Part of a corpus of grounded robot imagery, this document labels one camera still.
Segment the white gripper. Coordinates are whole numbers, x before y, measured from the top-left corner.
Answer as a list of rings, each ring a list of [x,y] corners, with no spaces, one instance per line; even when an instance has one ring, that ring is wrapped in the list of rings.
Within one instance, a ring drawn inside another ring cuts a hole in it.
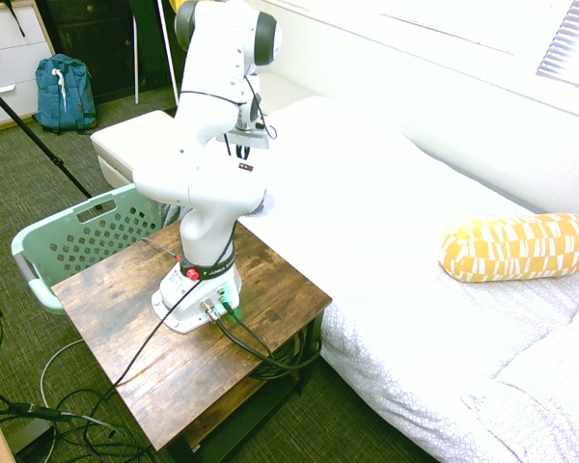
[[[232,156],[231,144],[235,146],[235,154],[239,159],[247,159],[250,154],[250,148],[267,150],[270,145],[270,136],[265,129],[248,129],[239,130],[234,128],[223,134],[224,142],[228,156]]]

